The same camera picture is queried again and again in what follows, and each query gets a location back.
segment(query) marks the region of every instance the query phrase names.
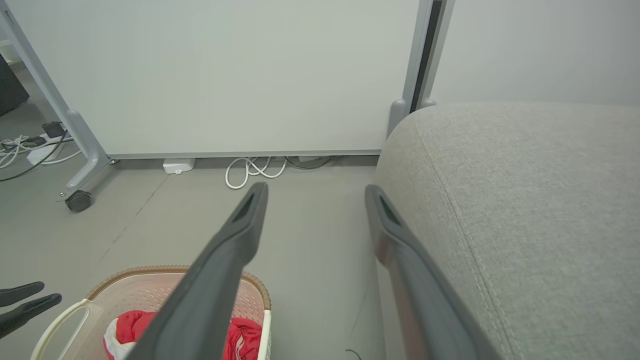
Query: white laundry basket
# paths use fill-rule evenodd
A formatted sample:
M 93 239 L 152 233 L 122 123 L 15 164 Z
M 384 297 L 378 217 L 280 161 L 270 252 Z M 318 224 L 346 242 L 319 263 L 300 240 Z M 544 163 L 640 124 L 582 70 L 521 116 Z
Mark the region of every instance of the white laundry basket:
M 31 360 L 40 360 L 56 330 L 78 311 L 84 311 L 84 317 L 59 360 L 108 360 L 102 337 L 109 323 L 126 311 L 160 310 L 188 268 L 131 268 L 106 279 L 86 299 L 69 307 L 50 324 L 38 341 Z M 271 355 L 271 299 L 257 277 L 243 273 L 232 316 L 251 319 L 262 326 L 258 360 L 268 360 Z

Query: wire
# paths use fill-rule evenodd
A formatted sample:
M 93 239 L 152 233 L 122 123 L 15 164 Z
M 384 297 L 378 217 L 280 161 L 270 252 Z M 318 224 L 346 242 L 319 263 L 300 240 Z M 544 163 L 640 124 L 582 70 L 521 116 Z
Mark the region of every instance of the wire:
M 227 166 L 227 172 L 225 173 L 225 182 L 227 183 L 227 186 L 234 190 L 241 189 L 244 185 L 246 185 L 246 182 L 249 180 L 249 176 L 262 175 L 269 179 L 275 179 L 276 177 L 282 175 L 282 173 L 284 172 L 284 168 L 287 166 L 287 162 L 285 161 L 282 163 L 282 168 L 277 174 L 269 175 L 264 171 L 269 166 L 269 162 L 271 162 L 271 156 L 267 158 L 267 163 L 264 165 L 263 168 L 259 168 L 258 166 L 256 166 L 255 161 L 257 161 L 258 159 L 259 158 L 238 158 L 238 159 L 235 159 L 234 161 L 231 161 L 231 164 Z M 231 167 L 234 166 L 234 164 L 240 160 L 244 160 L 244 181 L 239 186 L 234 186 L 234 185 L 231 185 L 231 183 L 229 182 L 229 171 L 231 170 Z M 255 170 L 257 170 L 257 172 L 251 172 L 251 170 L 249 170 L 250 165 Z
M 45 146 L 49 146 L 49 145 L 56 145 L 57 143 L 60 143 L 60 142 L 72 142 L 72 141 L 75 141 L 75 140 L 76 140 L 76 139 L 74 139 L 74 138 L 68 137 L 68 138 L 66 138 L 66 139 L 64 139 L 64 140 L 62 140 L 62 141 L 47 142 L 47 143 L 43 143 L 42 145 L 38 145 L 38 146 L 24 146 L 24 145 L 20 144 L 20 147 L 21 147 L 21 148 L 23 148 L 23 149 L 25 149 L 25 151 L 26 151 L 26 150 L 29 150 L 29 151 L 30 151 L 30 150 L 38 150 L 38 149 L 41 149 L 41 148 L 43 148 L 43 147 L 45 147 Z
M 329 161 L 333 160 L 334 158 L 335 158 L 334 156 L 328 156 L 327 159 L 322 164 L 320 164 L 320 165 L 318 165 L 316 167 L 304 167 L 304 166 L 298 165 L 295 162 L 291 161 L 288 156 L 285 156 L 285 160 L 287 160 L 288 163 L 290 163 L 291 165 L 293 165 L 293 166 L 295 166 L 297 168 L 303 168 L 305 170 L 313 170 L 315 168 L 321 168 L 321 167 L 327 165 L 329 163 Z
M 362 358 L 360 357 L 360 355 L 359 355 L 357 352 L 355 352 L 355 351 L 351 350 L 350 348 L 348 348 L 348 349 L 347 349 L 347 350 L 345 350 L 345 351 L 347 351 L 347 352 L 348 352 L 348 351 L 350 351 L 350 352 L 352 352 L 352 353 L 356 354 L 356 356 L 358 357 L 358 359 L 362 360 Z
M 65 133 L 62 135 L 62 139 L 64 139 L 66 135 L 67 135 L 67 131 L 65 131 Z M 42 160 L 38 161 L 38 163 L 36 165 L 33 165 L 32 167 L 28 168 L 27 170 L 25 170 L 25 171 L 23 171 L 23 172 L 21 172 L 21 173 L 19 173 L 17 175 L 14 175 L 14 176 L 11 176 L 11 177 L 6 177 L 4 179 L 0 179 L 0 183 L 3 182 L 3 181 L 8 181 L 8 180 L 12 180 L 12 179 L 15 179 L 17 177 L 23 176 L 24 174 L 28 173 L 29 171 L 35 169 L 36 167 L 38 167 L 38 165 L 42 164 L 49 156 L 51 156 L 51 154 L 56 152 L 56 150 L 58 150 L 58 147 L 60 147 L 60 145 L 62 145 L 62 143 L 63 143 L 62 141 L 57 143 L 56 146 L 53 148 L 53 150 L 49 153 L 49 155 L 45 156 L 44 158 L 42 158 Z
M 61 162 L 63 162 L 63 161 L 67 161 L 67 160 L 69 160 L 70 158 L 73 158 L 74 156 L 78 155 L 78 154 L 79 154 L 79 153 L 81 153 L 81 152 L 82 152 L 82 150 L 78 150 L 78 151 L 77 151 L 77 152 L 75 152 L 73 155 L 69 155 L 69 156 L 67 156 L 67 157 L 66 157 L 66 158 L 64 158 L 64 159 L 54 160 L 54 161 L 46 161 L 46 162 L 42 163 L 42 165 L 53 165 L 53 164 L 59 164 L 59 163 L 61 163 Z
M 9 141 L 14 143 L 16 147 L 14 148 L 14 150 L 11 150 L 11 152 L 9 152 L 7 155 L 3 156 L 3 158 L 0 160 L 0 164 L 4 163 L 4 160 L 9 158 L 9 156 L 11 156 L 12 153 L 13 153 L 13 157 L 11 158 L 11 160 L 9 160 L 8 163 L 0 165 L 0 168 L 6 168 L 7 166 L 11 165 L 15 160 L 15 157 L 18 156 L 18 153 L 24 152 L 24 151 L 20 151 L 20 147 L 19 147 L 20 143 L 22 142 L 22 135 L 18 136 L 16 140 L 9 140 Z

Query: gray sofa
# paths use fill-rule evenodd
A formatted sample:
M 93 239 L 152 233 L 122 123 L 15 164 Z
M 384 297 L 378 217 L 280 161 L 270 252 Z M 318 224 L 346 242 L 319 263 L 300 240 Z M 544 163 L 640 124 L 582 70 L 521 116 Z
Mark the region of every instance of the gray sofa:
M 426 108 L 375 181 L 504 359 L 640 358 L 640 108 Z

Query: gray floor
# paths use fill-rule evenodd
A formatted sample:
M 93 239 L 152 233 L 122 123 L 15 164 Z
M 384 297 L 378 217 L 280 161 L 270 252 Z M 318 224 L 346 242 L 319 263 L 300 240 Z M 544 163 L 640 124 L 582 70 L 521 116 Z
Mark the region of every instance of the gray floor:
M 0 183 L 0 288 L 43 281 L 45 294 L 64 296 L 0 340 L 2 358 L 28 358 L 55 316 L 106 277 L 132 266 L 192 262 L 244 194 L 225 185 L 229 161 L 198 160 L 179 176 L 166 175 L 159 161 L 123 161 L 100 173 L 90 186 L 95 205 L 78 214 L 56 194 L 82 156 Z M 273 301 L 274 359 L 357 360 L 348 348 L 363 360 L 385 357 L 364 209 L 375 161 L 342 158 L 267 180 L 266 223 L 247 271 Z M 18 161 L 0 177 L 27 165 Z M 249 185 L 262 180 L 252 177 Z

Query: whiteboard stand leg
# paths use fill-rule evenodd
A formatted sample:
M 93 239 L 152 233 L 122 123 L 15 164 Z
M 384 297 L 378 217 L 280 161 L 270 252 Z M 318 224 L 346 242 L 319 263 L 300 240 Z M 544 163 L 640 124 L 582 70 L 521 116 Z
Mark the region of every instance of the whiteboard stand leg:
M 435 104 L 436 101 L 428 97 L 427 99 L 423 99 L 422 102 L 420 102 L 420 107 L 418 109 L 428 108 L 429 106 L 434 106 Z
M 67 110 L 67 117 L 69 125 L 73 127 L 74 133 L 79 137 L 76 141 L 82 142 L 86 149 L 86 164 L 67 183 L 66 191 L 60 192 L 60 197 L 65 200 L 73 196 L 76 191 L 80 190 L 82 185 L 109 163 L 107 154 L 91 132 L 91 129 L 84 122 L 82 116 L 77 111 L 69 109 Z
M 387 128 L 387 137 L 396 128 L 400 121 L 409 115 L 409 105 L 404 99 L 396 100 L 391 103 L 391 111 L 389 112 L 389 125 Z

